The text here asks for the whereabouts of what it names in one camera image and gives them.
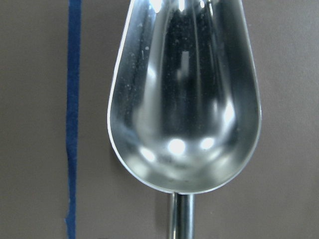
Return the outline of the stainless steel ice scoop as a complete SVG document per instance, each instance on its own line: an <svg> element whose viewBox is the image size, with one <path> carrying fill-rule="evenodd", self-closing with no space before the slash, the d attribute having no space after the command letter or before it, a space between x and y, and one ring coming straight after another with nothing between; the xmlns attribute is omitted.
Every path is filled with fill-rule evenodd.
<svg viewBox="0 0 319 239"><path fill-rule="evenodd" d="M170 239L194 237L194 197L247 165L261 105L240 0L133 0L107 112L111 145L145 185L171 194Z"/></svg>

